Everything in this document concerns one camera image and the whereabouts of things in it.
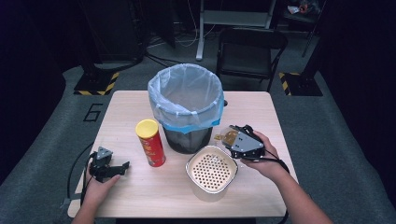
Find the yellow lid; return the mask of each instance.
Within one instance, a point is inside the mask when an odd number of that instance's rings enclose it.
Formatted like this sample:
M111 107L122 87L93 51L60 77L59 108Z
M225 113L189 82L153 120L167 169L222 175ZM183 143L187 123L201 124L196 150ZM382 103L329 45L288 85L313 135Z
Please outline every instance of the yellow lid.
M150 138L158 132L158 124L153 119L143 119L137 123L135 129L137 136Z

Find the shelf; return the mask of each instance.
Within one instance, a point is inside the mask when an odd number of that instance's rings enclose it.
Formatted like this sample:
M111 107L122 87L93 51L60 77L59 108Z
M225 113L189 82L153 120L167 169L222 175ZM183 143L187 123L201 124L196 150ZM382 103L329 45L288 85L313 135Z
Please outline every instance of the shelf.
M265 27L268 13L265 12L236 12L211 11L204 12L205 24L246 25Z

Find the office chair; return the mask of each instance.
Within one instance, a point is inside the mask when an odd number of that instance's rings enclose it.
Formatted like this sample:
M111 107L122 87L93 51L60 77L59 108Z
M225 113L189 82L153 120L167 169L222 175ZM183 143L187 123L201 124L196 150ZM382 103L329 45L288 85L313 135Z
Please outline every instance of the office chair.
M277 64L288 39L279 31L229 27L219 34L216 75L269 79L270 91Z
M302 26L308 27L310 29L310 31L308 32L308 36L307 36L307 43L305 45L305 49L303 52L302 57L305 57L306 51L308 50L309 44L311 43L312 37L314 36L314 34L317 31L318 28L318 22L320 20L320 17L322 15L323 9L326 6L326 1L324 0L322 1L323 4L322 6L319 6L321 8L319 14L302 14L300 12L291 14L288 11L288 6L283 6L280 9L279 15L278 15L278 20L279 21L287 21L287 22L292 22L292 23L296 23L296 24L300 24Z

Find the wire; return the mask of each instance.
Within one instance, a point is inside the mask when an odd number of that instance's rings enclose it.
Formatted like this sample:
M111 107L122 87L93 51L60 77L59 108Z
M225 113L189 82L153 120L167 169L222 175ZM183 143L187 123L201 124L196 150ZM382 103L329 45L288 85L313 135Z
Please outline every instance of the wire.
M67 178L67 198L68 198L68 199L70 199L70 179L71 179L71 176L72 176L74 167L76 166L76 163L77 163L77 161L79 160L79 158L81 157L81 155L82 155L89 147L91 147L92 145L93 145L93 142L90 143L87 147L85 147L84 150L82 150L82 151L78 154L77 158L76 158L75 161L73 162L72 168L70 169L70 172L69 172L69 177Z
M85 162L85 168L84 168L84 176L82 179L82 191L81 191L81 199L79 201L80 205L82 205L82 203L84 202L84 198L85 198L85 193L87 192L87 188L88 188L88 184L86 184L87 182L87 170L88 170L88 163L90 162L90 159L96 156L96 152L93 152L90 157L87 159L87 161ZM88 181L88 183L91 182L93 176L95 175L93 174L90 178L90 180Z
M250 161L273 161L273 162L277 162L283 167L283 169L285 169L288 173L290 173L289 167L286 165L285 162L283 162L278 156L276 156L274 153L268 151L267 149L265 149L265 151L268 152L269 154L271 154L273 157L275 157L275 159L271 159L271 158L252 158L252 157L243 157L243 159L250 160ZM279 224L286 223L286 221L288 220L288 217L289 217L289 212L288 212L288 209L286 209L285 216L283 216L283 218L282 218L282 220L280 220Z
M224 0L221 0L221 4L220 4L220 11L222 11L222 4L223 4ZM213 28L215 28L216 24L212 26L212 28L210 28L210 30L206 33L206 35L204 35L204 38L210 34L210 32L213 30Z
M155 63L159 63L160 65L162 65L164 67L170 67L170 66L176 65L178 63L182 63L182 62L175 61L175 60L160 58L160 57L152 55L148 52L146 52L145 56L148 57L149 59L151 59L152 61L154 61Z
M198 37L197 24L196 24L195 19L194 19L193 15L192 15L190 0L187 0L187 3L189 4L189 11L190 11L190 15L191 15L191 18L192 18L192 22L194 23L195 38L191 41L191 43L189 45L183 45L183 44L181 44L181 41L178 40L177 42L183 47L191 46L193 43L195 43L195 41L197 40L197 37Z

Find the pringles can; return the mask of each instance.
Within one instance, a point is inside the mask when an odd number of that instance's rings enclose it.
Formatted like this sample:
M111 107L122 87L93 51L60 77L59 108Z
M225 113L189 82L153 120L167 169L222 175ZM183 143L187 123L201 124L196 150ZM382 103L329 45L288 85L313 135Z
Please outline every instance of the pringles can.
M135 131L148 158L148 164L153 167L163 165L166 157L163 153L163 143L161 142L157 121L143 119L137 123Z

